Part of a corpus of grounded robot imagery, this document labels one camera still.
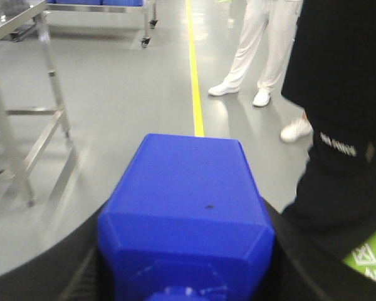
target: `green sign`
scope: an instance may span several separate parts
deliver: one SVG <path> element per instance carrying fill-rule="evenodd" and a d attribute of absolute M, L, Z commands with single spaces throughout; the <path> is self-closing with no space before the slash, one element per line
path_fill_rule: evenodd
<path fill-rule="evenodd" d="M 376 233 L 344 259 L 354 270 L 376 281 Z"/>

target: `metal cart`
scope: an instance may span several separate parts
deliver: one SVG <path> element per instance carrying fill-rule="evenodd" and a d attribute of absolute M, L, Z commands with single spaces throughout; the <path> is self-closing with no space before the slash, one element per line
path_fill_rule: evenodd
<path fill-rule="evenodd" d="M 152 7 L 153 18 L 149 21 L 149 9 Z M 87 4 L 48 4 L 51 11 L 78 11 L 99 13 L 135 13 L 144 15 L 145 35 L 141 39 L 142 47 L 146 48 L 150 41 L 149 27 L 154 29 L 157 24 L 156 0 L 144 1 L 143 6 L 110 6 Z"/>
<path fill-rule="evenodd" d="M 44 11 L 45 0 L 29 0 L 29 8 L 21 14 L 11 18 L 0 19 L 0 39 L 19 28 L 25 22 L 32 19 L 36 25 L 38 38 L 43 46 L 44 58 L 46 60 L 48 75 L 55 96 L 54 108 L 13 108 L 6 110 L 0 95 L 0 135 L 4 145 L 4 151 L 9 161 L 11 172 L 14 174 L 14 181 L 18 185 L 20 193 L 28 201 L 29 205 L 34 204 L 34 193 L 29 181 L 29 175 L 44 149 L 51 140 L 57 127 L 61 124 L 65 135 L 69 138 L 70 125 L 66 114 L 63 96 L 60 90 L 55 66 L 50 50 L 50 35 L 45 21 Z M 30 150 L 25 159 L 19 153 L 13 130 L 10 126 L 8 115 L 51 115 L 48 125 L 44 128 L 38 140 Z"/>

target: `white sneaker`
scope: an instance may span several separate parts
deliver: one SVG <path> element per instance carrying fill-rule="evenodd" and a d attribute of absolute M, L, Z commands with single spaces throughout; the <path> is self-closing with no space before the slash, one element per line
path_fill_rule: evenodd
<path fill-rule="evenodd" d="M 309 135 L 310 133 L 312 133 L 311 124 L 307 119 L 300 117 L 281 130 L 280 139 L 283 142 L 290 143 L 300 137 Z"/>
<path fill-rule="evenodd" d="M 237 93 L 239 91 L 239 87 L 232 88 L 229 86 L 228 83 L 222 82 L 220 85 L 211 87 L 208 91 L 209 95 L 212 96 L 221 96 L 228 93 Z"/>
<path fill-rule="evenodd" d="M 270 92 L 265 89 L 260 89 L 253 99 L 253 105 L 255 107 L 267 106 L 270 102 Z"/>

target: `person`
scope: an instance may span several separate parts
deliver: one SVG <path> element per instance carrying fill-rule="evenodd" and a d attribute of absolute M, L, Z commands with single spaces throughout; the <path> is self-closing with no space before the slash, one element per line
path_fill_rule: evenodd
<path fill-rule="evenodd" d="M 314 131 L 282 215 L 343 258 L 376 231 L 376 0 L 305 0 L 282 95 Z"/>
<path fill-rule="evenodd" d="M 270 93 L 285 71 L 284 61 L 295 36 L 301 4 L 302 0 L 246 0 L 244 24 L 230 72 L 220 85 L 209 89 L 209 94 L 221 96 L 239 91 L 268 28 L 269 55 L 258 80 L 253 105 L 264 107 L 269 104 Z"/>

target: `blue storage box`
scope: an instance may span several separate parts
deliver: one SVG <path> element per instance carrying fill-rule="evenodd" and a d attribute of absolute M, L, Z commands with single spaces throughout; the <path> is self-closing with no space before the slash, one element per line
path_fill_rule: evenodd
<path fill-rule="evenodd" d="M 101 5 L 102 0 L 56 0 L 56 4 L 90 4 Z"/>
<path fill-rule="evenodd" d="M 143 6 L 144 0 L 103 0 L 103 5 Z"/>
<path fill-rule="evenodd" d="M 116 301 L 245 301 L 274 232 L 240 143 L 149 134 L 98 219 Z"/>

